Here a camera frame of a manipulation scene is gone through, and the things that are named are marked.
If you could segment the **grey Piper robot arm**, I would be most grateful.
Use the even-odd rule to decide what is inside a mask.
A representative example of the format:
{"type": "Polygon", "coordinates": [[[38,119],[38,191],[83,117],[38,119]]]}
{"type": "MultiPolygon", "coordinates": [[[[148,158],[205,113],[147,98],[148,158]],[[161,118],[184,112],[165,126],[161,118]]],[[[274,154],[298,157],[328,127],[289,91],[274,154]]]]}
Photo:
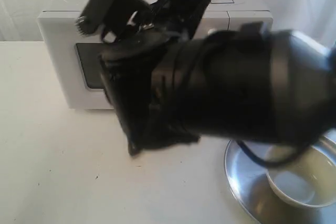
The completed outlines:
{"type": "Polygon", "coordinates": [[[263,22],[196,38],[210,2],[88,0],[77,18],[82,35],[114,35],[96,57],[129,154],[214,135],[297,157],[335,127],[335,49],[263,22]]]}

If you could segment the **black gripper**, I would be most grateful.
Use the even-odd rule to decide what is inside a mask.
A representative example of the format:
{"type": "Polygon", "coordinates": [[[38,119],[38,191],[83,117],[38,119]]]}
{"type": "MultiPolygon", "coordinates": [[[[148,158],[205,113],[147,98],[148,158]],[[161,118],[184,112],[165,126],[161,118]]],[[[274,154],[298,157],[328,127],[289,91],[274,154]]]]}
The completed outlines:
{"type": "Polygon", "coordinates": [[[76,21],[79,32],[93,35],[102,27],[100,39],[108,50],[134,56],[131,40],[145,40],[144,51],[173,38],[194,37],[211,0],[88,0],[76,21]]]}

